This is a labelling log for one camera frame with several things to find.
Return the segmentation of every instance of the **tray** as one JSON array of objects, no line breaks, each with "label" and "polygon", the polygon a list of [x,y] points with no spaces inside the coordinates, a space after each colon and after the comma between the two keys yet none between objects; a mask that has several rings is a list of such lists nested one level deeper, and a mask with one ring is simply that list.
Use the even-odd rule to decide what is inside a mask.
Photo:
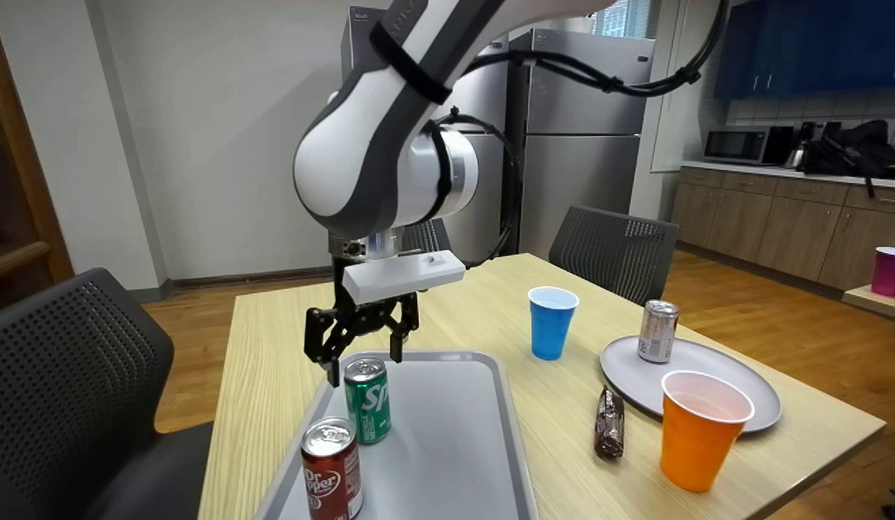
[{"label": "tray", "polygon": [[755,415],[744,433],[770,428],[781,418],[781,399],[755,370],[701,343],[675,338],[668,363],[650,363],[636,354],[639,336],[615,339],[602,351],[602,371],[616,391],[652,414],[662,416],[662,376],[673,370],[697,370],[717,376],[752,399]]},{"label": "tray", "polygon": [[[517,416],[501,363],[480,352],[406,351],[386,362],[392,430],[359,447],[364,504],[357,520],[536,519]],[[258,520],[308,520],[299,445],[322,417],[347,417],[344,383],[321,383]]]}]

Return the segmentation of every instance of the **blue cabinet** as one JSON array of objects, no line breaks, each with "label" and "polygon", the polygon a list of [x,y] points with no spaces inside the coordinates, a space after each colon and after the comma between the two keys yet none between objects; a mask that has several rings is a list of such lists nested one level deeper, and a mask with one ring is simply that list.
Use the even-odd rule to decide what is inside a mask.
[{"label": "blue cabinet", "polygon": [[734,7],[717,99],[895,85],[895,0],[752,0]]}]

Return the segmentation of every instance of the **microwave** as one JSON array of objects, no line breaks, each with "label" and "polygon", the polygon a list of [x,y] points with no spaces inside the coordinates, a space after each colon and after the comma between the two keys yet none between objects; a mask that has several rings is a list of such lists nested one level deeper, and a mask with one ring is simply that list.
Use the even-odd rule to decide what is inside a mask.
[{"label": "microwave", "polygon": [[710,131],[704,158],[744,165],[784,164],[794,127],[724,127]]}]

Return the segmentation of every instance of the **window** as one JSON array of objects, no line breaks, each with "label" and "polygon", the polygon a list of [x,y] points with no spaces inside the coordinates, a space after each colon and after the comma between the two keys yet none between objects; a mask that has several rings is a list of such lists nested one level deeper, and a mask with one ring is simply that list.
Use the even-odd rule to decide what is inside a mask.
[{"label": "window", "polygon": [[620,38],[649,37],[649,11],[653,0],[616,0],[608,9],[593,14],[592,34]]}]

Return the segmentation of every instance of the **plastic cup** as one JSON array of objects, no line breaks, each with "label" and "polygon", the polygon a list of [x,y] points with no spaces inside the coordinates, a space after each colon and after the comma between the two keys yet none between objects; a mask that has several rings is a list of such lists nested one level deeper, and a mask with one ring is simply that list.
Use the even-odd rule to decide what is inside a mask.
[{"label": "plastic cup", "polygon": [[663,376],[662,392],[662,473],[685,490],[710,490],[755,406],[728,382],[691,370]]},{"label": "plastic cup", "polygon": [[882,296],[895,296],[895,247],[877,248],[870,291]]},{"label": "plastic cup", "polygon": [[547,361],[563,355],[569,323],[579,306],[579,297],[559,287],[534,287],[530,300],[530,352]]}]

